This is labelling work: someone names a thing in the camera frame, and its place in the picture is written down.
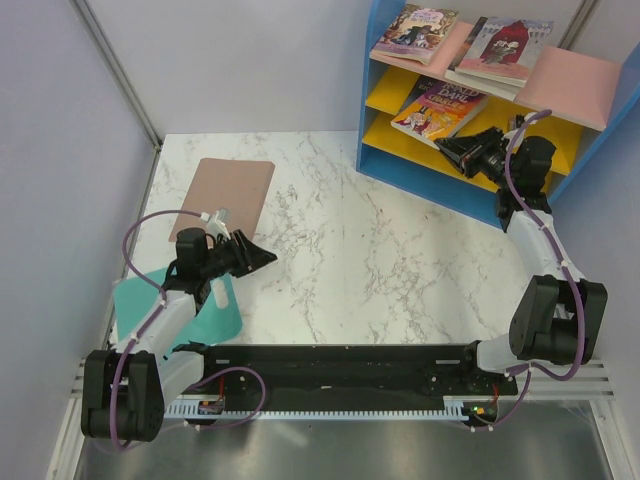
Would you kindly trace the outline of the Edward Tulane book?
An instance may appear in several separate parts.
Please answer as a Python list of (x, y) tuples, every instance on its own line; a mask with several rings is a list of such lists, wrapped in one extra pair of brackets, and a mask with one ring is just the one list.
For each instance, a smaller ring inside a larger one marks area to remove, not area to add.
[(453, 57), (452, 61), (450, 62), (449, 66), (448, 66), (446, 74), (453, 74), (456, 71), (456, 68), (459, 66), (459, 64), (461, 63), (462, 59), (468, 53), (471, 45), (473, 44), (474, 40), (476, 39), (476, 36), (477, 36), (477, 29), (476, 29), (476, 27), (473, 27), (472, 30), (467, 35), (467, 37), (464, 40), (464, 42), (458, 48), (455, 56)]

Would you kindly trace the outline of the Nineteen Eighty-Four book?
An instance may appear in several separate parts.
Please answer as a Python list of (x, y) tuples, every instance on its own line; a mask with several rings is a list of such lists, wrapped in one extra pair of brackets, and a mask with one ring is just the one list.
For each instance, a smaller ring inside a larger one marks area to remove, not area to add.
[(410, 102), (414, 102), (417, 98), (419, 98), (437, 83), (437, 79), (427, 76), (420, 76), (410, 92)]

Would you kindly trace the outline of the Roald Dahl Charlie book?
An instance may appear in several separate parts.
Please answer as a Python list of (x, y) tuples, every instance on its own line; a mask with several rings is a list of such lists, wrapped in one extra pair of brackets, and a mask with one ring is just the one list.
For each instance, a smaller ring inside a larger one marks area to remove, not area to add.
[(414, 102), (410, 93), (391, 127), (437, 149), (434, 140), (453, 137), (488, 104), (488, 96), (438, 80)]

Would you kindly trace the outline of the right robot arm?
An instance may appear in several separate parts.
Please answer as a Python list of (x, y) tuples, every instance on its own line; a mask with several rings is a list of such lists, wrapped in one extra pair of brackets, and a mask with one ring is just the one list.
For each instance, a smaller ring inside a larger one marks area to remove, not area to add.
[(508, 332), (479, 342), (476, 359), (458, 368), (460, 386), (473, 394), (489, 387), (494, 373), (536, 368), (555, 380), (571, 379), (592, 358), (608, 300), (605, 286), (585, 278), (555, 231), (543, 191), (555, 146), (529, 136), (510, 152), (512, 137), (491, 127), (435, 142), (459, 173), (481, 173), (497, 185), (496, 215), (530, 276)]

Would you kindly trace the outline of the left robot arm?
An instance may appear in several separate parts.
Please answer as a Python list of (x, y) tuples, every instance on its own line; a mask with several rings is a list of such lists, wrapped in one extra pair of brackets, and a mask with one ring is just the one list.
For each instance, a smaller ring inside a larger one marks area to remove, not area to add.
[(198, 393), (215, 389), (220, 371), (205, 360), (203, 346), (175, 353), (169, 348), (206, 303), (213, 280), (241, 278), (276, 259), (241, 230), (218, 236), (195, 227), (180, 231), (176, 257), (151, 309), (127, 339), (85, 360), (82, 433), (123, 451), (155, 439), (166, 404), (189, 387)]

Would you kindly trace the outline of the A Tale of Two Cities book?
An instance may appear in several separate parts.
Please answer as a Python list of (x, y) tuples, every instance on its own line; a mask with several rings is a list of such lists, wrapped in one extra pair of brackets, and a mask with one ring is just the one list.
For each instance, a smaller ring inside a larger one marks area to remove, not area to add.
[(459, 74), (451, 70), (447, 70), (444, 76), (449, 83), (454, 83), (462, 87), (475, 90), (483, 94), (496, 96), (508, 101), (514, 101), (520, 92), (520, 88), (513, 85)]

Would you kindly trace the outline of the pink red Shakespeare story book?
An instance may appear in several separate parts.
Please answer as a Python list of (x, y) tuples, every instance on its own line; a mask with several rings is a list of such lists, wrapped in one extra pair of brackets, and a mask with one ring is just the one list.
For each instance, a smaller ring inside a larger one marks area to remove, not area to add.
[(553, 29), (550, 20), (487, 17), (454, 70), (523, 88)]

